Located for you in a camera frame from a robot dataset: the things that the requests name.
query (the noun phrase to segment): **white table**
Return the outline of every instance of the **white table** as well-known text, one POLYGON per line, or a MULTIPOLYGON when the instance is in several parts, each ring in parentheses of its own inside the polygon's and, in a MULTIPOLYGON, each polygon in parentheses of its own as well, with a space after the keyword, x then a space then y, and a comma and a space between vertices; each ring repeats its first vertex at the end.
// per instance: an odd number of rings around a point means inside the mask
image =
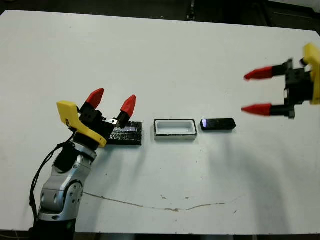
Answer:
MULTIPOLYGON (((116 117, 136 94, 141 147, 97 151, 78 232, 308 234, 320 226, 320 108, 295 120, 241 112, 283 103, 285 80, 245 82, 254 68, 294 57, 316 32, 259 26, 6 11, 0 16, 0 229, 33 221, 30 184, 70 135, 56 102, 81 106, 105 88, 99 109, 116 117), (159 118, 234 118, 232 133, 155 141, 159 118)), ((48 164, 35 191, 37 205, 48 164)))

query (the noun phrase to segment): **small black box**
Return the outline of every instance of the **small black box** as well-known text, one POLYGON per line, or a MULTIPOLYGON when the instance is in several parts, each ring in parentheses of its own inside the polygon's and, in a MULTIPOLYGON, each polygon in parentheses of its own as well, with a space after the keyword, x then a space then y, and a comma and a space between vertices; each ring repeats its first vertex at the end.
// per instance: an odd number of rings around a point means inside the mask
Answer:
POLYGON ((142 122, 129 121, 125 128, 115 128, 111 133, 109 139, 106 141, 107 145, 142 145, 142 122))

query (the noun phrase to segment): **crack on table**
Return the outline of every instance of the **crack on table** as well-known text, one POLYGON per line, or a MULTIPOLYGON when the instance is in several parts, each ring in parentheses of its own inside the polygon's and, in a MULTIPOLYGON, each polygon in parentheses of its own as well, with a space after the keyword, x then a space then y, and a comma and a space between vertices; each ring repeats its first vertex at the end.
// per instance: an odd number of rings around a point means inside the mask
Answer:
POLYGON ((175 213, 178 213, 178 212, 181 212, 181 211, 190 211, 190 210, 197 209, 197 208, 210 207, 210 206, 214 206, 214 205, 225 205, 225 204, 228 204, 228 203, 231 204, 231 203, 234 203, 239 198, 243 197, 243 195, 242 195, 242 196, 236 197, 235 199, 233 199, 232 201, 229 201, 229 202, 215 202, 215 203, 209 203, 209 204, 201 204, 201 205, 196 205, 196 206, 193 206, 193 207, 190 207, 190 208, 177 208, 177 207, 176 208, 159 208, 159 207, 154 207, 154 206, 143 206, 143 205, 135 204, 135 203, 128 202, 128 201, 120 201, 120 200, 116 200, 116 199, 112 199, 112 198, 108 198, 108 197, 104 197, 104 196, 98 196, 98 195, 95 195, 95 194, 92 194, 92 193, 89 193, 89 192, 85 192, 85 191, 83 193, 86 194, 86 195, 89 195, 91 197, 94 197, 94 198, 98 198, 98 199, 102 199, 102 200, 108 200, 108 201, 116 202, 116 203, 120 203, 120 204, 127 204, 127 205, 135 206, 135 207, 138 207, 138 208, 170 211, 170 212, 175 212, 175 213))

